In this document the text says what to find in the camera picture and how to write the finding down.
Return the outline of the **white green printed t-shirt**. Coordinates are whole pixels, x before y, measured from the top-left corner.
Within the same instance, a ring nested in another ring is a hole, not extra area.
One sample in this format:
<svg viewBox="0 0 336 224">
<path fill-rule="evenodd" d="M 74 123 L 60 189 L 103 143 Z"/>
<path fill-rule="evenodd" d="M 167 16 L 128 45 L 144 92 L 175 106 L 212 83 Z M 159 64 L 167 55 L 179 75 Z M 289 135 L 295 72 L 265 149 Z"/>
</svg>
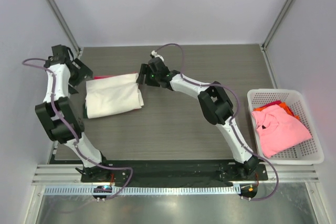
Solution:
<svg viewBox="0 0 336 224">
<path fill-rule="evenodd" d="M 138 76 L 130 73 L 87 81 L 85 116 L 94 119 L 141 109 L 144 101 Z"/>
</svg>

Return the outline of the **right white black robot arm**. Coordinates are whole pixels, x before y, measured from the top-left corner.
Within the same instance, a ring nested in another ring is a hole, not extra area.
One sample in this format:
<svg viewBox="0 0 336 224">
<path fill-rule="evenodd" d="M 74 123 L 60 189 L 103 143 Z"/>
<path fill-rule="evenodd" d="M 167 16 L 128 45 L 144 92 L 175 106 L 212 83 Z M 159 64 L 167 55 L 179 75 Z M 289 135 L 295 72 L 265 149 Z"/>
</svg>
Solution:
<svg viewBox="0 0 336 224">
<path fill-rule="evenodd" d="M 259 159 L 241 134 L 234 119 L 233 103 L 219 82 L 205 83 L 187 78 L 177 70 L 169 70 L 162 58 L 154 57 L 141 65 L 136 83 L 197 99 L 205 120 L 219 129 L 230 147 L 238 176 L 245 180 L 254 176 Z"/>
</svg>

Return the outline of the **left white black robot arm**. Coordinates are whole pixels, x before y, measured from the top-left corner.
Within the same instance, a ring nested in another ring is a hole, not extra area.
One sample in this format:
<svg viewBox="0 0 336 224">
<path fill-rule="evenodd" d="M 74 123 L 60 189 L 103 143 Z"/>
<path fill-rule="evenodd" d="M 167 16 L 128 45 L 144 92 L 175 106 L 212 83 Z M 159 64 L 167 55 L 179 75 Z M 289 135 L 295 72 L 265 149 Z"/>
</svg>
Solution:
<svg viewBox="0 0 336 224">
<path fill-rule="evenodd" d="M 71 103 L 76 86 L 93 72 L 82 61 L 74 58 L 71 49 L 64 45 L 52 48 L 52 55 L 43 66 L 47 72 L 47 92 L 43 102 L 35 106 L 35 113 L 49 139 L 70 148 L 82 161 L 77 171 L 93 181 L 107 181 L 112 169 L 104 155 L 96 149 L 85 135 L 85 126 Z"/>
</svg>

